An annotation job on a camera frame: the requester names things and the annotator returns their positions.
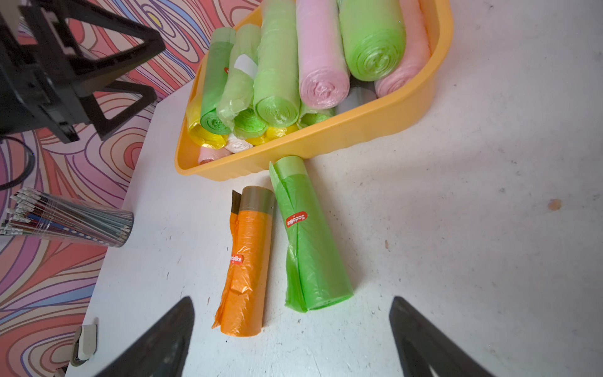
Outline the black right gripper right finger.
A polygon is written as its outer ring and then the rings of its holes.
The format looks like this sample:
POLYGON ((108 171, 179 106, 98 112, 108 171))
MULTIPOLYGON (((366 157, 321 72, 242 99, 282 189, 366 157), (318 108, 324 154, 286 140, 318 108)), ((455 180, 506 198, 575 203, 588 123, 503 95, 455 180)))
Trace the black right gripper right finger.
POLYGON ((394 297, 389 323, 405 376, 492 377, 400 296, 394 297))

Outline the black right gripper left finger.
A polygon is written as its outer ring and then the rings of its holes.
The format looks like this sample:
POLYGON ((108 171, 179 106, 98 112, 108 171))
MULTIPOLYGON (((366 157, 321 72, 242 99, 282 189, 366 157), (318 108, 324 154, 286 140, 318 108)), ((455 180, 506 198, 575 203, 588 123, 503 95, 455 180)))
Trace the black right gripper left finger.
POLYGON ((193 300, 186 296, 98 375, 181 377, 194 320, 193 300))

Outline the orange trash bag roll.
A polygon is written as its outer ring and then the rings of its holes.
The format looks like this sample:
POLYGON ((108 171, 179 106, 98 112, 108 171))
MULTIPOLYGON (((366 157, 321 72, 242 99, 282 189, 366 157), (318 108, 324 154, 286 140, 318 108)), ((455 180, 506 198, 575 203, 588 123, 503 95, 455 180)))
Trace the orange trash bag roll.
POLYGON ((273 191, 264 187, 232 193, 232 251, 213 324, 225 335, 252 337, 262 331, 275 206, 273 191))

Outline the pink labelled trash bag roll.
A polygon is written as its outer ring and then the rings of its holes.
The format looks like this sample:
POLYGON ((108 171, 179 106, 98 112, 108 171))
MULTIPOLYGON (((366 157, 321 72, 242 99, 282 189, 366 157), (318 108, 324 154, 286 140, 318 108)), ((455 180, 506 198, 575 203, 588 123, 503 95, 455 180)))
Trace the pink labelled trash bag roll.
POLYGON ((225 158, 230 155, 232 155, 232 153, 226 148, 211 149, 211 148, 201 147, 199 149, 198 163, 199 163, 199 165, 203 165, 206 163, 214 162, 215 160, 220 160, 220 159, 225 158))

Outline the yellow trash bag roll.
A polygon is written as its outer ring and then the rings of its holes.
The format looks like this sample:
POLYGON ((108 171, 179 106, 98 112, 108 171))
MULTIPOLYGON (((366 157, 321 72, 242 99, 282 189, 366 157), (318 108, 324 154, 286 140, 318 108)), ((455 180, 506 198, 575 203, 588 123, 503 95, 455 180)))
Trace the yellow trash bag roll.
POLYGON ((298 130, 300 130, 300 127, 298 124, 291 125, 290 127, 287 127, 287 128, 268 127, 268 129, 266 130, 266 132, 263 135, 261 135, 257 138, 249 138, 246 140, 246 142, 250 143, 254 147, 260 146, 260 145, 264 145, 270 141, 274 141, 274 140, 283 138, 289 134, 293 134, 298 130))

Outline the yellow plastic storage box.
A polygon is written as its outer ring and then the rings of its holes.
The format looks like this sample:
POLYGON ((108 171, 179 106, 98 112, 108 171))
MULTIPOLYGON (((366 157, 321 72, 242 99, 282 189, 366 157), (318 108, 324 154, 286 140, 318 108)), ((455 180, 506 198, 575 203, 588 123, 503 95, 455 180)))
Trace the yellow plastic storage box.
POLYGON ((255 174, 286 156, 311 159, 412 127, 430 110, 437 93, 437 74, 454 36, 454 18, 447 0, 420 3, 426 22, 431 58, 410 83, 396 92, 307 127, 276 141, 220 160, 199 164, 200 147, 184 123, 177 142, 174 167, 183 176, 199 175, 215 182, 255 174))

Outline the dark grey trash bag roll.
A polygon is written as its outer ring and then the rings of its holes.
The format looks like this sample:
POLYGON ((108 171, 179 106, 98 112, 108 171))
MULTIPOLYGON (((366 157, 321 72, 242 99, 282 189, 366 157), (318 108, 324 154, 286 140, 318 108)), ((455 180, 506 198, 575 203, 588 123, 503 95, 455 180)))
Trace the dark grey trash bag roll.
POLYGON ((377 98, 373 82, 360 81, 354 77, 350 78, 350 91, 346 99, 335 108, 335 114, 340 115, 348 112, 377 98))

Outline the large green trash bag roll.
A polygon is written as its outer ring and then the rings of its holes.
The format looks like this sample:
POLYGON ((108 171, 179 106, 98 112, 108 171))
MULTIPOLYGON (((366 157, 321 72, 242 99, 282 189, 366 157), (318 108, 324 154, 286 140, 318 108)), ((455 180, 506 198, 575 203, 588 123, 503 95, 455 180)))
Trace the large green trash bag roll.
POLYGON ((394 0, 338 2, 345 62, 356 79, 374 82, 400 64, 406 31, 400 3, 394 0))

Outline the white blue-capped roll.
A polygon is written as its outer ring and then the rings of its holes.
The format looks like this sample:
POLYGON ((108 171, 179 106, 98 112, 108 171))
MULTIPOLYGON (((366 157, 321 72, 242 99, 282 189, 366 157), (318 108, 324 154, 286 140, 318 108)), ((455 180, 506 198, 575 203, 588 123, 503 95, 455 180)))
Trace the white blue-capped roll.
POLYGON ((234 134, 230 134, 225 148, 232 154, 252 149, 254 146, 246 140, 237 138, 234 134))

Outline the light green trash bag roll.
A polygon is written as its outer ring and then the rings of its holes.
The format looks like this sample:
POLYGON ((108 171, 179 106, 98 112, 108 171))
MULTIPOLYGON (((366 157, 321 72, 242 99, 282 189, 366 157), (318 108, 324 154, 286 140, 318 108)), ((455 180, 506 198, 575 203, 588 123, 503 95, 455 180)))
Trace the light green trash bag roll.
POLYGON ((317 123, 321 123, 325 120, 330 119, 335 115, 334 108, 328 109, 315 109, 302 105, 300 110, 300 117, 298 119, 298 126, 300 128, 310 127, 317 123))

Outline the pencil holder cup with pencils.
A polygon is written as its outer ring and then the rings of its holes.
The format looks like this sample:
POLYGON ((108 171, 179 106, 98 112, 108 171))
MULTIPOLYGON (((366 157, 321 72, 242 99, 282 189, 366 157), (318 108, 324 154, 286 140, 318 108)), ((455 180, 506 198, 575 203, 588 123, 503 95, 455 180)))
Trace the pencil holder cup with pencils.
POLYGON ((22 188, 10 199, 16 206, 7 211, 1 224, 3 236, 120 248, 133 230, 134 215, 127 210, 53 196, 33 188, 22 188))

